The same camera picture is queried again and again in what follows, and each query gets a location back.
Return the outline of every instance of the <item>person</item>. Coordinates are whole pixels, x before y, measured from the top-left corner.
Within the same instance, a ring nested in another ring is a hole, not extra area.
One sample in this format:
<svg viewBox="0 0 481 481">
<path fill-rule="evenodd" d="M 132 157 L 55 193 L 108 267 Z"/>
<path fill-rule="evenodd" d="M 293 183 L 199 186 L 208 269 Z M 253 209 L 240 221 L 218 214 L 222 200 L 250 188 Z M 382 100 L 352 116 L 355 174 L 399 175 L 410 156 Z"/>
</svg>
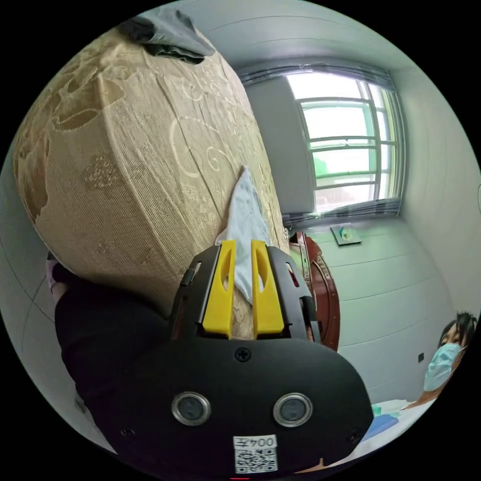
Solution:
<svg viewBox="0 0 481 481">
<path fill-rule="evenodd" d="M 458 312 L 442 331 L 438 349 L 424 375 L 424 390 L 420 397 L 404 409 L 411 409 L 435 400 L 446 386 L 471 342 L 479 319 L 469 312 Z"/>
<path fill-rule="evenodd" d="M 55 302 L 55 330 L 62 361 L 97 428 L 126 464 L 153 477 L 161 466 L 119 441 L 109 418 L 122 373 L 143 354 L 168 342 L 168 320 L 137 295 L 83 280 L 49 252 L 47 281 Z"/>
<path fill-rule="evenodd" d="M 401 412 L 405 412 L 407 418 L 404 419 L 402 423 L 393 424 L 392 427 L 389 427 L 383 433 L 384 436 L 382 438 L 372 437 L 365 442 L 360 442 L 347 458 L 329 465 L 324 465 L 323 460 L 321 459 L 318 465 L 304 471 L 299 471 L 299 473 L 318 471 L 362 457 L 395 439 L 404 430 L 411 426 L 412 423 L 424 412 L 424 408 L 422 407 L 418 410 L 413 408 L 427 405 L 436 400 L 449 381 L 452 373 L 461 362 L 466 348 L 469 346 L 474 336 L 474 332 L 480 319 L 481 313 L 479 319 L 476 319 L 476 317 L 469 312 L 457 312 L 455 319 L 449 322 L 442 330 L 441 337 L 437 344 L 437 351 L 424 375 L 423 393 L 416 401 L 408 403 L 403 400 L 392 400 L 373 404 L 373 411 L 379 409 L 379 412 L 375 412 L 376 416 L 381 414 L 393 414 L 395 417 L 399 417 Z"/>
</svg>

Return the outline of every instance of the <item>screw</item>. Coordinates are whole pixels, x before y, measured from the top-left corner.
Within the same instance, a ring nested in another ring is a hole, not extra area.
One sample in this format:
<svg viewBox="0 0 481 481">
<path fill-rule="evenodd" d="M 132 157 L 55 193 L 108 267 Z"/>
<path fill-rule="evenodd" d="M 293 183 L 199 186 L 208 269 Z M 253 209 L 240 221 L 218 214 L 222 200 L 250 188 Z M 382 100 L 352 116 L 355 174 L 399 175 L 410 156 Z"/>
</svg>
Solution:
<svg viewBox="0 0 481 481">
<path fill-rule="evenodd" d="M 234 357 L 239 362 L 246 362 L 251 358 L 251 352 L 247 347 L 239 347 L 234 353 Z"/>
<path fill-rule="evenodd" d="M 359 433 L 359 431 L 357 429 L 353 429 L 351 431 L 351 434 L 347 436 L 347 442 L 350 442 L 350 443 L 356 442 L 359 440 L 360 437 L 361 437 L 361 434 Z"/>
<path fill-rule="evenodd" d="M 125 428 L 121 429 L 120 434 L 124 437 L 131 437 L 131 436 L 135 435 L 134 431 L 131 430 L 129 427 L 125 427 Z"/>
</svg>

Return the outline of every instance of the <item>white wall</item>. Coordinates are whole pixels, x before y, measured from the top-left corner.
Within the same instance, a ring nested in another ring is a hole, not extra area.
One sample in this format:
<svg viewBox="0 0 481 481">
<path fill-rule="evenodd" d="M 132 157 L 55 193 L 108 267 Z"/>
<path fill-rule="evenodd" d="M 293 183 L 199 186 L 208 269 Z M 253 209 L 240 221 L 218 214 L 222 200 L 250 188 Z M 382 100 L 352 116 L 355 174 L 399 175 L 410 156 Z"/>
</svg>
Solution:
<svg viewBox="0 0 481 481">
<path fill-rule="evenodd" d="M 481 173 L 460 122 L 419 69 L 394 71 L 408 138 L 402 214 L 432 255 L 457 310 L 481 310 Z"/>
<path fill-rule="evenodd" d="M 454 316 L 446 286 L 403 220 L 356 228 L 362 244 L 342 247 L 330 231 L 306 230 L 339 293 L 339 353 L 358 370 L 372 402 L 416 400 L 441 331 Z"/>
<path fill-rule="evenodd" d="M 260 82 L 246 92 L 266 147 L 281 212 L 313 212 L 311 161 L 287 79 Z"/>
<path fill-rule="evenodd" d="M 412 61 L 378 33 L 334 10 L 301 0 L 180 0 L 236 70 L 285 57 L 336 56 L 384 68 Z"/>
</svg>

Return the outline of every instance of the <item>blue cloth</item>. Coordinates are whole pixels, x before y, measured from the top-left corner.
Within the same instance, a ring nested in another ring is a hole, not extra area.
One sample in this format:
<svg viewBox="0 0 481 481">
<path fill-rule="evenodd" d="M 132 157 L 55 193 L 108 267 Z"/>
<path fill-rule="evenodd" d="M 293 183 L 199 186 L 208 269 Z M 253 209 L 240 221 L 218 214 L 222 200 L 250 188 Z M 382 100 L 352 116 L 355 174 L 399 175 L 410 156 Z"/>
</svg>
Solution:
<svg viewBox="0 0 481 481">
<path fill-rule="evenodd" d="M 379 416 L 376 416 L 372 421 L 371 425 L 369 426 L 369 429 L 367 430 L 366 434 L 361 439 L 361 442 L 369 439 L 372 436 L 379 434 L 382 431 L 385 431 L 386 429 L 390 428 L 391 426 L 394 426 L 398 422 L 399 422 L 399 419 L 397 419 L 394 416 L 391 416 L 390 414 L 381 414 Z"/>
</svg>

